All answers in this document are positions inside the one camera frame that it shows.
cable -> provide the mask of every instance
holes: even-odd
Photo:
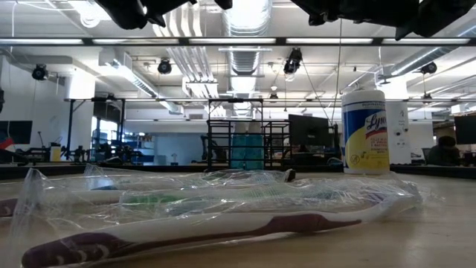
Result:
[[[37,80],[34,80],[34,87],[33,87],[33,101],[31,102],[31,120],[34,120],[35,118],[35,99],[36,99],[36,82]]]
[[[12,7],[12,37],[15,37],[15,8],[18,2],[15,2]],[[13,52],[13,46],[10,46],[10,53]]]
[[[29,3],[24,3],[24,2],[18,2],[18,4],[24,4],[24,5],[27,5],[27,6],[30,6],[30,7],[38,8],[38,9],[40,9],[40,10],[49,10],[49,11],[76,11],[74,8],[61,9],[61,8],[39,7],[39,6],[37,6],[37,5],[29,4]]]
[[[339,31],[339,55],[337,62],[337,82],[335,83],[335,97],[334,97],[334,107],[332,108],[332,117],[330,119],[330,124],[334,123],[334,113],[335,113],[335,103],[337,103],[337,95],[339,93],[339,74],[341,70],[341,49],[342,49],[342,19],[341,19],[341,29]]]
[[[286,87],[286,76],[284,77],[284,112],[288,112],[288,89]]]
[[[303,63],[304,71],[306,71],[307,78],[309,79],[309,82],[311,83],[312,91],[314,91],[314,93],[315,93],[315,98],[318,99],[319,104],[321,105],[321,108],[324,111],[324,114],[326,115],[327,120],[329,120],[329,122],[331,122],[331,120],[329,119],[329,116],[327,115],[327,112],[326,112],[324,106],[321,103],[321,99],[319,98],[318,93],[315,91],[314,85],[312,84],[311,77],[309,76],[309,73],[307,72],[307,68],[306,68],[306,64],[304,63],[304,59],[302,59],[301,62]]]

fluorescent light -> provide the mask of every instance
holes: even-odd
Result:
[[[190,44],[275,44],[276,38],[235,37],[235,38],[191,38]]]
[[[372,38],[288,38],[286,44],[370,44]]]
[[[94,38],[92,42],[96,45],[177,45],[179,40],[176,38],[128,38],[128,39],[98,39]]]
[[[81,39],[2,38],[0,45],[82,45]]]
[[[126,99],[126,101],[130,101],[130,102],[148,102],[148,101],[156,101],[156,99],[154,99],[154,98],[151,98],[151,99],[132,98],[132,99]]]
[[[451,119],[408,119],[409,121],[423,121],[423,122],[452,122]]]
[[[461,45],[469,42],[468,38],[406,38],[396,41],[395,39],[385,38],[382,44],[386,45],[432,45],[448,44],[448,45]]]
[[[125,119],[128,122],[151,122],[153,119]]]
[[[208,102],[208,99],[196,99],[196,98],[182,98],[182,99],[172,99],[172,98],[164,98],[158,99],[160,101],[175,101],[175,102]]]
[[[265,102],[338,102],[340,103],[341,100],[337,99],[335,100],[334,98],[287,98],[287,99],[263,99]]]
[[[273,48],[218,48],[220,52],[260,52],[273,51]]]

spotlight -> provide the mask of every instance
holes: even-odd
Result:
[[[284,65],[284,73],[294,74],[299,69],[301,60],[303,60],[303,55],[300,52],[300,48],[293,48]]]
[[[435,63],[429,63],[423,66],[419,71],[422,74],[434,74],[435,72],[437,72],[437,70],[438,70],[438,67]]]
[[[46,70],[46,64],[36,64],[36,68],[33,70],[31,77],[38,81],[47,80],[48,71]]]
[[[157,71],[159,74],[169,74],[172,71],[170,59],[162,58],[161,62],[158,64]]]

clear plastic packaging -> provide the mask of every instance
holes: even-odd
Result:
[[[285,183],[286,176],[263,170],[158,176],[89,167],[71,180],[71,190],[32,170],[4,260],[7,268],[88,266],[151,251],[336,229],[422,202],[417,187],[394,174]]]

person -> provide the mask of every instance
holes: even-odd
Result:
[[[428,165],[458,166],[460,165],[460,151],[456,148],[456,141],[450,136],[438,139],[438,145],[433,146],[428,154]]]

